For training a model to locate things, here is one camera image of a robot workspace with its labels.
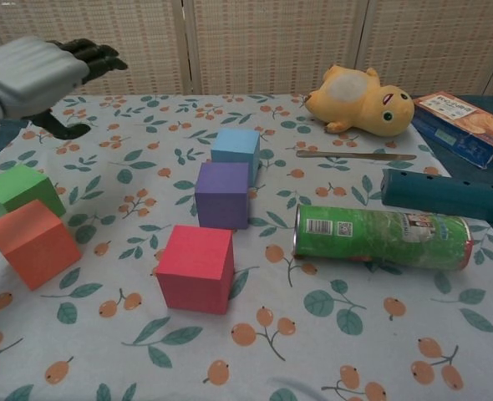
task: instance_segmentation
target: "blue cylinder with holes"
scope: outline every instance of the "blue cylinder with holes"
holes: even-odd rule
[[[382,203],[493,223],[493,185],[401,171],[384,170]]]

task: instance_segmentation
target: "red cube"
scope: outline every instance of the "red cube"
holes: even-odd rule
[[[166,305],[224,314],[234,273],[230,230],[175,226],[155,276]]]
[[[0,252],[30,290],[81,257],[63,222],[40,200],[0,217]]]

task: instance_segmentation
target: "barcode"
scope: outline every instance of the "barcode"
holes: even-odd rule
[[[330,220],[306,220],[306,232],[331,236],[333,223]]]

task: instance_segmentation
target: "green cube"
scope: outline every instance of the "green cube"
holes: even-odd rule
[[[66,211],[49,178],[26,165],[15,165],[0,174],[0,216],[39,199],[55,215]]]

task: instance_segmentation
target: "snack box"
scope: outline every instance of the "snack box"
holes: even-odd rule
[[[412,124],[424,136],[486,169],[493,163],[493,114],[437,92],[414,99]]]

